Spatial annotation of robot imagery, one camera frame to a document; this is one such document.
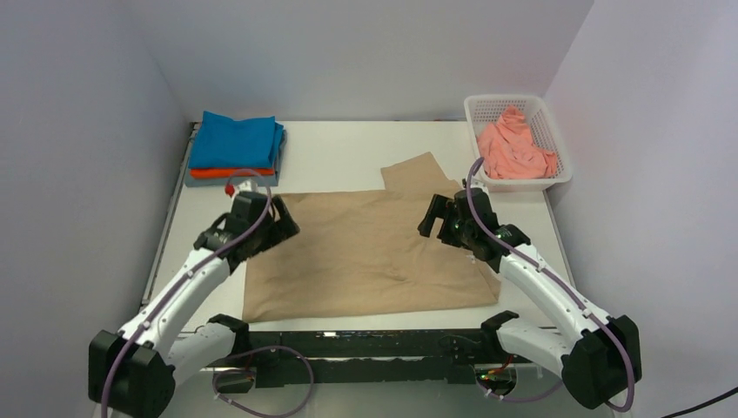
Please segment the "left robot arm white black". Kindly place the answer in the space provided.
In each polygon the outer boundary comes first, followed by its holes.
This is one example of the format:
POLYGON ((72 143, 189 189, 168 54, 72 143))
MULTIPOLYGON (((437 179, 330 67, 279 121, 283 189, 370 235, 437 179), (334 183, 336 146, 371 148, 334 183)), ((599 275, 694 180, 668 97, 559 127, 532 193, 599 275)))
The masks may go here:
POLYGON ((210 318, 195 334, 185 325, 247 260, 299 233, 279 195, 233 192, 221 214, 193 243, 173 280, 116 332, 100 331, 88 353, 88 396, 106 417, 159 417, 177 386, 223 360, 243 363, 251 350, 249 326, 226 314, 210 318))

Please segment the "beige t shirt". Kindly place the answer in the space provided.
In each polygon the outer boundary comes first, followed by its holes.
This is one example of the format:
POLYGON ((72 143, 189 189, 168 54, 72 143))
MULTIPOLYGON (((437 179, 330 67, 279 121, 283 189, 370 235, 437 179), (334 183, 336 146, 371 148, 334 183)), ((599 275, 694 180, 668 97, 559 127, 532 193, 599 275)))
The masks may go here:
POLYGON ((465 249, 418 233, 434 195, 452 197, 431 153, 381 171, 384 188, 287 193, 299 233, 249 260, 247 322, 483 307, 500 282, 465 249))

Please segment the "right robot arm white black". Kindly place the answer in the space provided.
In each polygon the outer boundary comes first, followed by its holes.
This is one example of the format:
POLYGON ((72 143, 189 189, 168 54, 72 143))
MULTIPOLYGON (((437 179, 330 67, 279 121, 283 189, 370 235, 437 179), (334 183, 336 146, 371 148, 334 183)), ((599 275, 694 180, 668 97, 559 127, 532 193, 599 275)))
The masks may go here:
POLYGON ((436 220, 443 244, 471 251, 501 278, 519 288, 555 329, 544 330, 505 311, 480 326, 480 351, 490 361, 518 355, 560 379, 583 407, 607 405, 627 411, 642 377, 639 330, 626 315, 597 307, 546 263, 517 226, 497 220, 487 194, 467 188, 448 198, 433 195, 419 234, 429 237, 436 220))

